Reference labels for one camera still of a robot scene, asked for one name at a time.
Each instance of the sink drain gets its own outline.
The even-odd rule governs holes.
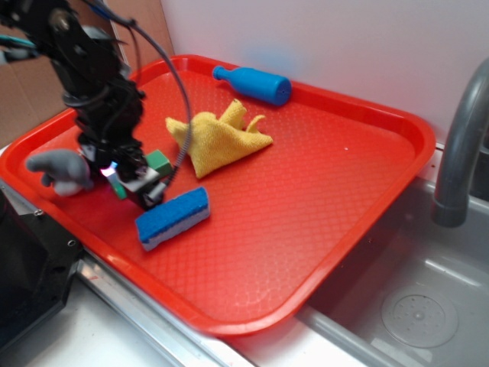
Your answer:
[[[389,295],[382,306],[389,333],[402,343],[432,348],[448,342],[457,331],[452,302],[427,287],[405,287]]]

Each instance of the blue sponge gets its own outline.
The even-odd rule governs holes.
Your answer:
[[[139,239],[146,251],[193,227],[210,215],[206,189],[184,193],[155,206],[136,219]]]

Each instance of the stainless steel sink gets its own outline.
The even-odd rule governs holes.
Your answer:
[[[366,365],[489,365],[489,205],[432,223],[416,179],[298,315]]]

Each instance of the tray rim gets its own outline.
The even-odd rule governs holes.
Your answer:
[[[199,65],[201,67],[203,66],[203,69],[206,70],[206,72],[209,71],[209,75],[216,64],[231,69],[236,67],[230,63],[224,63],[222,61],[196,55],[180,55],[172,57],[172,61],[179,71],[192,70],[195,65]],[[141,69],[141,85],[168,72],[169,69],[162,60],[154,61]],[[411,113],[365,101],[356,97],[346,96],[341,93],[309,86],[296,81],[293,81],[292,84],[293,94],[290,100],[291,102],[298,102],[307,106],[312,106],[316,109],[318,109],[316,105],[317,101],[321,101],[325,106],[328,105],[327,102],[339,103],[345,110],[343,110],[341,114],[337,113],[338,115],[357,121],[360,121],[359,118],[362,118],[363,121],[360,122],[368,123],[369,125],[374,125],[378,128],[397,133],[409,141],[415,150],[415,157],[411,162],[411,165],[381,194],[379,200],[364,213],[355,225],[355,233],[351,233],[351,231],[348,232],[328,255],[328,258],[341,259],[355,247],[355,243],[360,240],[372,226],[371,218],[375,217],[375,220],[377,220],[409,185],[424,164],[432,157],[436,144],[435,135],[427,122]],[[331,110],[327,108],[324,108],[323,110],[331,112]],[[105,259],[110,256],[109,245],[105,244],[105,242],[99,239],[96,235],[86,231],[81,225],[68,216],[64,216],[62,210],[58,209],[57,206],[51,202],[39,197],[34,188],[28,186],[20,177],[17,177],[14,174],[15,168],[12,167],[13,162],[11,163],[9,158],[12,160],[15,157],[20,156],[25,158],[30,151],[39,148],[41,145],[45,144],[46,141],[49,141],[50,138],[56,137],[60,133],[72,128],[74,124],[68,119],[71,115],[75,115],[75,112],[72,109],[67,109],[10,144],[0,157],[0,176],[2,176],[7,184],[14,187],[14,189],[27,200],[49,213],[63,226],[69,228],[70,231],[73,232],[74,235],[77,235],[84,244],[89,242],[91,245],[86,245],[86,247],[90,248],[91,251],[93,251],[93,247],[96,247],[97,258],[104,259],[103,261],[105,263],[113,267],[116,271],[122,273],[123,276],[148,293],[152,298],[156,299],[166,307],[168,307],[168,303],[173,304],[174,302],[177,302],[179,305],[177,309],[175,307],[168,308],[195,328],[215,336],[234,336],[255,333],[273,326],[275,323],[297,312],[305,302],[306,298],[332,271],[334,266],[332,266],[331,262],[337,264],[336,261],[327,261],[326,258],[323,259],[311,272],[311,275],[298,286],[297,291],[294,292],[291,297],[287,298],[281,306],[272,310],[264,317],[259,317],[244,323],[237,322],[223,324],[222,321],[213,319],[203,312],[197,312],[199,311],[197,307],[190,304],[188,300],[181,297],[179,294],[174,293],[165,284],[158,283],[153,285],[153,276],[144,272],[143,269],[133,266],[129,261],[124,261],[123,258],[118,258],[116,263],[106,261]],[[397,120],[399,123],[393,125],[393,120]],[[43,136],[42,140],[35,141],[36,139],[32,139],[33,136],[40,134]],[[341,245],[343,242],[352,244],[348,246],[347,251],[345,251],[345,246]]]

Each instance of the white wall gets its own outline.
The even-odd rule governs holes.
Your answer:
[[[444,142],[489,57],[488,0],[162,0],[176,54],[412,112]]]

